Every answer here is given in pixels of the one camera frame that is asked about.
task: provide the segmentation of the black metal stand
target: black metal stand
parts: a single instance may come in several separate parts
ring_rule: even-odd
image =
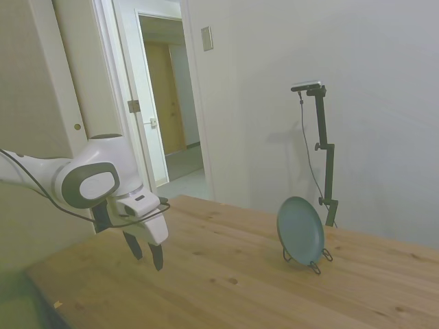
[[[285,261],[287,262],[287,263],[289,263],[293,258],[290,256],[289,258],[287,258],[286,257],[286,254],[287,254],[287,252],[285,251],[285,249],[283,250],[283,259],[285,259]],[[334,258],[332,257],[332,255],[329,253],[329,250],[328,249],[326,249],[326,248],[323,248],[323,250],[322,250],[322,255],[329,261],[329,262],[332,262],[333,260],[334,260]],[[320,270],[320,268],[319,268],[319,266],[317,265],[317,264],[315,264],[314,262],[310,262],[309,263],[309,265],[308,265],[308,267],[310,268],[310,269],[312,269],[313,270],[313,272],[315,273],[315,274],[317,274],[318,276],[320,275],[320,274],[322,274],[322,271]]]
[[[327,89],[325,86],[315,88],[307,91],[307,96],[314,96],[316,98],[317,123],[320,143],[316,144],[315,150],[325,149],[327,151],[326,173],[324,178],[324,199],[319,197],[320,205],[329,206],[326,226],[334,226],[335,214],[337,212],[338,200],[332,199],[332,183],[334,174],[334,144],[328,144],[327,138],[327,124],[324,117],[324,103],[323,97],[326,95]]]

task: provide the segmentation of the wooden door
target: wooden door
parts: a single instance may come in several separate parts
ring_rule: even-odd
[[[169,46],[146,42],[145,50],[163,149],[165,154],[181,151],[186,148],[186,142]]]

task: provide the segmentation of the floor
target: floor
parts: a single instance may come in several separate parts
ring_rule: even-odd
[[[159,196],[209,199],[200,146],[166,156],[166,165],[170,182],[157,188]]]
[[[196,146],[186,151],[177,152],[166,156],[167,172],[169,181],[189,175],[203,168],[201,147]]]
[[[209,200],[204,169],[199,169],[170,183],[157,188],[158,195],[172,199],[179,195],[188,195]]]

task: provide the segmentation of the doorway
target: doorway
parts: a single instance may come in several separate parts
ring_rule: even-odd
[[[160,132],[169,177],[156,180],[158,194],[208,199],[182,22],[143,15],[139,21],[156,110],[145,128]]]

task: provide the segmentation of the door hinge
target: door hinge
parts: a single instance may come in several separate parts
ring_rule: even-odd
[[[130,109],[130,113],[138,113],[140,112],[140,103],[138,99],[133,99],[132,101],[128,101],[128,108]]]

